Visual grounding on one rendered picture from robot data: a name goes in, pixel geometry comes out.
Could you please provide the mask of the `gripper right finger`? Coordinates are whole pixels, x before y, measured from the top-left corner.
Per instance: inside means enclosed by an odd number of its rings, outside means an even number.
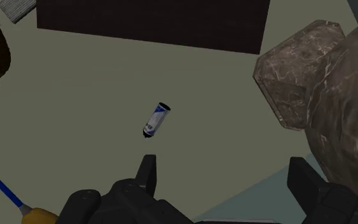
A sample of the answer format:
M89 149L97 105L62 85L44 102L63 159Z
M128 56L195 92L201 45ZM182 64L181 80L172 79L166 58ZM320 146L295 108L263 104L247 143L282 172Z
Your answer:
M303 157L291 157L287 187L306 214L301 224L358 224L358 196L325 181Z

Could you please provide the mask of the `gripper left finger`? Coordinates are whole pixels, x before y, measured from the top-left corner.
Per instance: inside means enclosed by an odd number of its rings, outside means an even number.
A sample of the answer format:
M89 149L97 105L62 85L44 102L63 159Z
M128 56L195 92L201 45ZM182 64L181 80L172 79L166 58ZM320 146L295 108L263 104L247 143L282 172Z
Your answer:
M194 224L166 200L156 200L156 156L145 155L135 178L97 190L74 192L56 224Z

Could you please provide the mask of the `blue and white can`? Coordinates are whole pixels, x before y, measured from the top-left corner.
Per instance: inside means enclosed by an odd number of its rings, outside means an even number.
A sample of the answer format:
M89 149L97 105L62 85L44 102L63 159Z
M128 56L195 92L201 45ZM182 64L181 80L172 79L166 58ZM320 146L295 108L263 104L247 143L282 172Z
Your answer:
M166 104L162 102L158 103L149 120L143 127L142 133L145 138L150 138L155 135L170 110L171 109Z

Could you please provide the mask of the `brown marble figure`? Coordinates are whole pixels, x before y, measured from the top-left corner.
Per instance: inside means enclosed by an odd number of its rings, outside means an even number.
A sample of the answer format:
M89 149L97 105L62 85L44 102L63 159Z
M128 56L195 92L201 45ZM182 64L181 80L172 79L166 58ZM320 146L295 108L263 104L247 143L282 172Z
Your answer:
M316 20L260 56L253 77L280 124L305 132L326 178L358 195L358 27Z

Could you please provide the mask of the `grey ribbed object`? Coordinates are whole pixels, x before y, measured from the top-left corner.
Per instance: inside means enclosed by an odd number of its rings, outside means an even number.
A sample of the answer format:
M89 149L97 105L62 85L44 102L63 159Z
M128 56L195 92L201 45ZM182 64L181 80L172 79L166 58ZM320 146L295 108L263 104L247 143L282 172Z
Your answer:
M36 0L0 0L0 9L16 24L36 7Z

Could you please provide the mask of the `blue handled yellow tool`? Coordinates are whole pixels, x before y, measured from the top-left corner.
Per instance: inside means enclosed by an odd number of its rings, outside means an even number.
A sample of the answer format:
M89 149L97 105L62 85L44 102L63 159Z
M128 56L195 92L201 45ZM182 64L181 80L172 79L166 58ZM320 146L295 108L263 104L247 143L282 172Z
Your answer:
M0 191L18 207L22 214L21 224L56 224L58 216L45 209L24 204L1 180Z

